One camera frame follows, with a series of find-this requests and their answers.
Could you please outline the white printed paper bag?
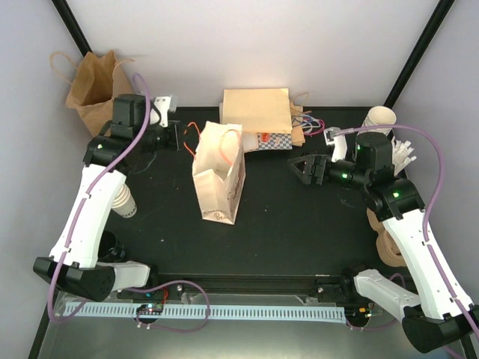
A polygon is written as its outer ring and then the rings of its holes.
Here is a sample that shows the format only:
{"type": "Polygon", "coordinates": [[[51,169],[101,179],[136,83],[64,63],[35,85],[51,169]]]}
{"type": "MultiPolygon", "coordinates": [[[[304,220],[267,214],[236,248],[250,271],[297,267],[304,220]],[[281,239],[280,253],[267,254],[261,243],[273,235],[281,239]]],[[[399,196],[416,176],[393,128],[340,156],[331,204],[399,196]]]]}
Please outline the white printed paper bag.
{"type": "Polygon", "coordinates": [[[197,123],[198,145],[184,147],[193,157],[192,179],[201,217],[206,221],[235,224],[245,182],[245,156],[242,126],[207,121],[197,123]]]}

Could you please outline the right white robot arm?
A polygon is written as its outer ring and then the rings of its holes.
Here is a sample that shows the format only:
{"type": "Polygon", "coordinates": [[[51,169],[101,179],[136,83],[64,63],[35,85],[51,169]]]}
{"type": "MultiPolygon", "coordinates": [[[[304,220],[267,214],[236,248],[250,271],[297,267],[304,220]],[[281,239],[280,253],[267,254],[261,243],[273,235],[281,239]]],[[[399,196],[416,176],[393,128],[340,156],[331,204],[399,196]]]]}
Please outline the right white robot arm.
{"type": "Polygon", "coordinates": [[[410,292],[376,269],[352,270],[340,283],[348,301],[368,298],[391,314],[421,353],[478,333],[478,305],[458,283],[434,238],[428,213],[415,185],[394,173],[393,145],[379,132],[356,136],[353,158],[308,154],[289,159],[307,185],[334,183],[358,190],[384,227],[412,276],[410,292]]]}

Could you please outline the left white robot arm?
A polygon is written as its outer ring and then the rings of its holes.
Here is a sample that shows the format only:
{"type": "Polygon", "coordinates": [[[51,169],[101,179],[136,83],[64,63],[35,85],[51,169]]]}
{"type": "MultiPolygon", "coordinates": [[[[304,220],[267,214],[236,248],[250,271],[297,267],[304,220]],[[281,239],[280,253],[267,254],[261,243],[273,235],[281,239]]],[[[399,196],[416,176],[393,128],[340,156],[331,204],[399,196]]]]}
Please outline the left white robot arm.
{"type": "Polygon", "coordinates": [[[136,158],[179,148],[179,123],[168,119],[175,110],[172,96],[115,98],[112,119],[87,146],[79,191],[65,228],[49,255],[34,261],[34,273],[52,291],[91,301],[103,301],[111,292],[130,287],[143,298],[159,293],[161,281],[150,273],[150,266],[104,260],[98,252],[110,213],[130,218],[137,212],[126,184],[136,158]]]}

